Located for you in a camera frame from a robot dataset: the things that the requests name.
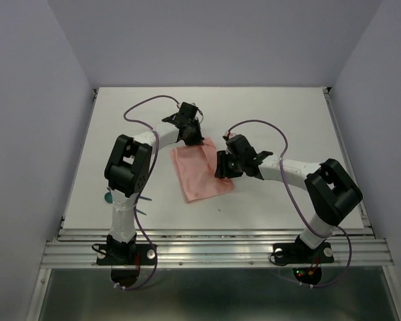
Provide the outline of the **pink satin napkin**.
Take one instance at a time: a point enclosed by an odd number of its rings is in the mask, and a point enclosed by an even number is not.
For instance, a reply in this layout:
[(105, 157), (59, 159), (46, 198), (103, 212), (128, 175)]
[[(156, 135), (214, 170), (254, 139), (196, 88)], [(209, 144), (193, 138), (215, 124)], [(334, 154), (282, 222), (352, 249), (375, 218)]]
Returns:
[(187, 203), (233, 191), (232, 180), (215, 177), (217, 148), (211, 138), (202, 145), (175, 147), (170, 157)]

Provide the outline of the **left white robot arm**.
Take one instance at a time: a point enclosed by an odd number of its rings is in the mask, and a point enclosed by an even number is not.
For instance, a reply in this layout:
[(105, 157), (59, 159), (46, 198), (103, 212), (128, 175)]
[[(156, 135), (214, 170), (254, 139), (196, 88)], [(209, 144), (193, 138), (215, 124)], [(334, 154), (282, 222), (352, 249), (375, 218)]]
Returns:
[(112, 224), (107, 244), (120, 263), (135, 257), (136, 240), (134, 209), (150, 176), (150, 163), (158, 151), (183, 141), (199, 146), (204, 138), (197, 117), (198, 107), (183, 102), (178, 112), (162, 119), (155, 127), (136, 136), (121, 134), (115, 141), (104, 171), (112, 196)]

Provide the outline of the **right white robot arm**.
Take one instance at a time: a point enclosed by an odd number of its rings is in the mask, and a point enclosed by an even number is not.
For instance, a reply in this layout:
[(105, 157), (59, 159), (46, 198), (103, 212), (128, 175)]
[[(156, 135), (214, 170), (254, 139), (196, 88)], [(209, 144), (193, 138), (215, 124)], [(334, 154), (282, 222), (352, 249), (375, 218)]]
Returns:
[(318, 247), (364, 198), (345, 168), (333, 158), (322, 163), (305, 163), (284, 159), (269, 151), (256, 152), (242, 134), (228, 134), (223, 139), (227, 147), (217, 152), (216, 178), (246, 175), (262, 181), (281, 182), (292, 203), (295, 199), (290, 187), (308, 193), (315, 214), (310, 221), (300, 215), (305, 229), (294, 245), (294, 253), (302, 261), (317, 255)]

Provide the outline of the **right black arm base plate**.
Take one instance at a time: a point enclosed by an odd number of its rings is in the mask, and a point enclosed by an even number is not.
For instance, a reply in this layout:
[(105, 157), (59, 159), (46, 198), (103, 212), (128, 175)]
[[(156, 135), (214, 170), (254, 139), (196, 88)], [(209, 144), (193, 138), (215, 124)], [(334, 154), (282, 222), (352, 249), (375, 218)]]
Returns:
[(289, 264), (333, 263), (333, 251), (328, 242), (323, 242), (316, 249), (310, 249), (298, 243), (274, 243), (269, 261), (278, 266)]

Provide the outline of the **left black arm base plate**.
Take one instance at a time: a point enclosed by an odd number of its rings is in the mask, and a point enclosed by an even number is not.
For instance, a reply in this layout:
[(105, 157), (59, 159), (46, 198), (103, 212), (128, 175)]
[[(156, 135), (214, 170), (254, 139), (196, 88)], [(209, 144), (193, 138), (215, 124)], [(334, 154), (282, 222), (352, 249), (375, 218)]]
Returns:
[(92, 250), (96, 252), (96, 264), (99, 266), (146, 265), (153, 266), (156, 255), (149, 244), (136, 244), (128, 253), (110, 249), (105, 243), (95, 243)]

